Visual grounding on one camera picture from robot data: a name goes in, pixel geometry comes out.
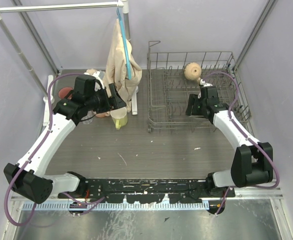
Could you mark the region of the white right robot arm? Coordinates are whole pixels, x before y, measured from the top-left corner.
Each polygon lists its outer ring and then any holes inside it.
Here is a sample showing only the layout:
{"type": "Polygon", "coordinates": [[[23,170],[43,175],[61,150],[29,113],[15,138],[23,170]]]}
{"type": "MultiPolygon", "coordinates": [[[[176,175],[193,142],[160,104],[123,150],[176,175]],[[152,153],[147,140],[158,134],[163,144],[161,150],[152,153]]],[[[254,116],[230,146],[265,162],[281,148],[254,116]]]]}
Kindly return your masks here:
{"type": "Polygon", "coordinates": [[[208,174],[208,195],[217,197],[225,187],[261,187],[273,180],[272,146],[260,142],[240,124],[229,105],[220,101],[216,87],[204,86],[199,94],[190,94],[185,115],[209,120],[235,151],[230,169],[208,174]]]}

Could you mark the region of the yellow-green mug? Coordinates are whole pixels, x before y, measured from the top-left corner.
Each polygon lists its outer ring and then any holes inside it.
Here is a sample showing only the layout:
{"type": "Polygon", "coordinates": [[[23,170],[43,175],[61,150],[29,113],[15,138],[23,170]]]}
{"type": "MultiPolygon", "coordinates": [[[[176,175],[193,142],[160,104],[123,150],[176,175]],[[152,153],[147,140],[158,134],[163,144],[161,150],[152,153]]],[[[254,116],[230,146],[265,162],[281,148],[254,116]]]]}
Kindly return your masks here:
{"type": "Polygon", "coordinates": [[[127,115],[126,107],[112,110],[110,112],[110,116],[117,130],[126,126],[128,123],[128,115],[127,115]]]}

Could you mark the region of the beige round mug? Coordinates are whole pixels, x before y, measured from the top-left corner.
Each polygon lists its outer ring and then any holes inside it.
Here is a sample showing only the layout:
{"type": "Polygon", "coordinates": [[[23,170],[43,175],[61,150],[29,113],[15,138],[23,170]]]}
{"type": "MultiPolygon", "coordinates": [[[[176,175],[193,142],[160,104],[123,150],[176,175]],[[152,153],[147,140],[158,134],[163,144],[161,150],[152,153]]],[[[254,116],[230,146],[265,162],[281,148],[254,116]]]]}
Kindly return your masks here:
{"type": "Polygon", "coordinates": [[[204,86],[205,82],[202,79],[202,68],[196,62],[188,63],[183,70],[184,77],[188,81],[197,83],[199,86],[204,86]]]}

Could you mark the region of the clear glass cup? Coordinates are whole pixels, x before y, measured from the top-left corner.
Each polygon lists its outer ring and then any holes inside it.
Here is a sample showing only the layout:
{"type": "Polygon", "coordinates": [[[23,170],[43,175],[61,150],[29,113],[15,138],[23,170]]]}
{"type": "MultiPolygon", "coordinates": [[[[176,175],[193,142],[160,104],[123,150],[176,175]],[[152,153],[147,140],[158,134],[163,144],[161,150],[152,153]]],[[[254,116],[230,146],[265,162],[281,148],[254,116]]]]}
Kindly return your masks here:
{"type": "Polygon", "coordinates": [[[83,123],[83,124],[90,124],[91,122],[92,122],[92,120],[93,120],[93,115],[92,115],[92,113],[91,112],[89,112],[88,114],[87,114],[87,116],[85,116],[85,117],[83,117],[82,119],[81,119],[81,122],[83,123]]]}

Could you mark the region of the peach pink mug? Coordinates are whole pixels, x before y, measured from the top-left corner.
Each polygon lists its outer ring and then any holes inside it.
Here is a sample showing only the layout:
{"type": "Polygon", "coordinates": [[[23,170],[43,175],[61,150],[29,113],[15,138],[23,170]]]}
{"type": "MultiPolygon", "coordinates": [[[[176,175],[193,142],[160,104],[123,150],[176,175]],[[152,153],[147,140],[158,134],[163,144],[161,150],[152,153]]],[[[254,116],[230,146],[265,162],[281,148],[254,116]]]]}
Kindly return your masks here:
{"type": "Polygon", "coordinates": [[[107,111],[107,112],[103,112],[103,113],[96,113],[95,114],[95,117],[97,118],[105,118],[105,117],[109,117],[110,116],[110,111],[107,111]]]}

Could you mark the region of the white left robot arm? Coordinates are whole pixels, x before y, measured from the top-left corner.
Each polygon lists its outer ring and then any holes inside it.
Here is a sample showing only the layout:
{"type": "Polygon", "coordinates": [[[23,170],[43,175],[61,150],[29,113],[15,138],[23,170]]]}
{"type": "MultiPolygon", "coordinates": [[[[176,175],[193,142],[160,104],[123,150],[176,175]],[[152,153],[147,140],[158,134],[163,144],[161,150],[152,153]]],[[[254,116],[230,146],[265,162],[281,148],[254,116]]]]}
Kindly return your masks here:
{"type": "Polygon", "coordinates": [[[105,86],[94,76],[77,76],[73,90],[50,111],[49,124],[33,146],[16,164],[5,166],[3,172],[9,188],[36,204],[63,192],[82,198],[87,192],[85,177],[71,171],[46,175],[47,167],[64,139],[88,112],[100,114],[125,106],[126,102],[121,99],[115,84],[105,86]]]}

